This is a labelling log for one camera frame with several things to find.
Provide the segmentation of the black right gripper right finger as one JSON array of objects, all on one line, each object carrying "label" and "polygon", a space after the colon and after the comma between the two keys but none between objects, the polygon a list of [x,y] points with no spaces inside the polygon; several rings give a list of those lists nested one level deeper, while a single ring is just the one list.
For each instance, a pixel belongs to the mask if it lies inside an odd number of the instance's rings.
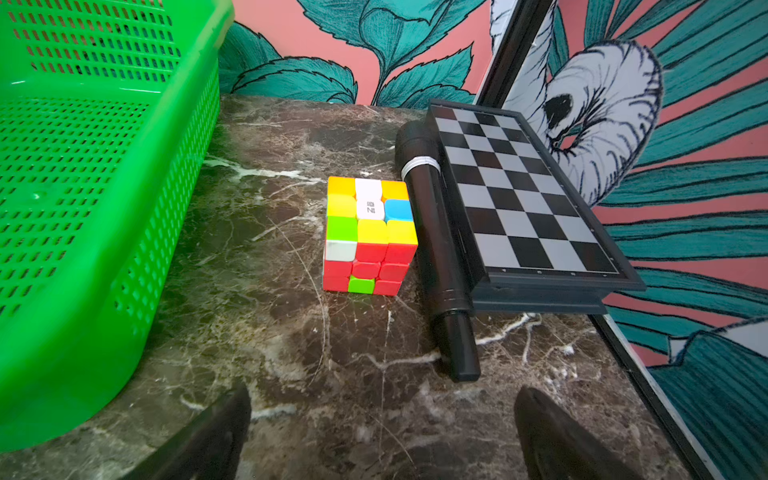
[{"label": "black right gripper right finger", "polygon": [[530,479],[638,479],[544,392],[523,387],[514,417]]}]

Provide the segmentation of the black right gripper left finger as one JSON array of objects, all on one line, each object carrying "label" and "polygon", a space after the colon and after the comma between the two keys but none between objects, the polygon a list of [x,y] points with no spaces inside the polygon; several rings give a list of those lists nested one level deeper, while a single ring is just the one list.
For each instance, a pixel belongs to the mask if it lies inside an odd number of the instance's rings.
[{"label": "black right gripper left finger", "polygon": [[239,380],[126,479],[233,479],[248,435],[251,399]]}]

